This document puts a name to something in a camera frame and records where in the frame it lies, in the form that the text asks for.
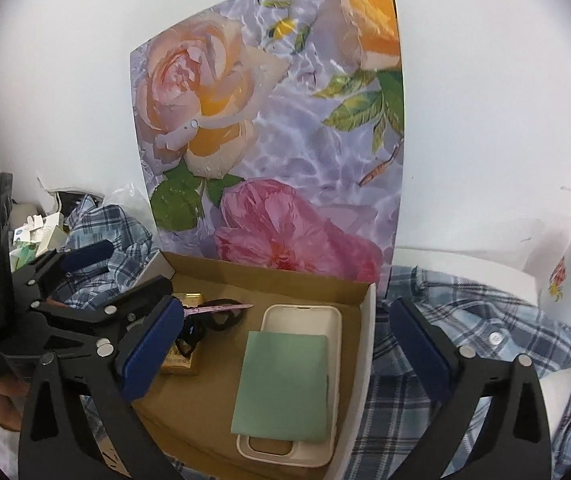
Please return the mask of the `person's left hand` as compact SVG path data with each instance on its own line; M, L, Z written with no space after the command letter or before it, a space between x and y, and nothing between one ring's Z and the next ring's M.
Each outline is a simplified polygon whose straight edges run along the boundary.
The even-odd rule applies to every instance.
M14 403L17 399L25 399L29 391L27 382L22 382L13 375L0 377L0 426L6 430L19 432L22 428L22 413Z

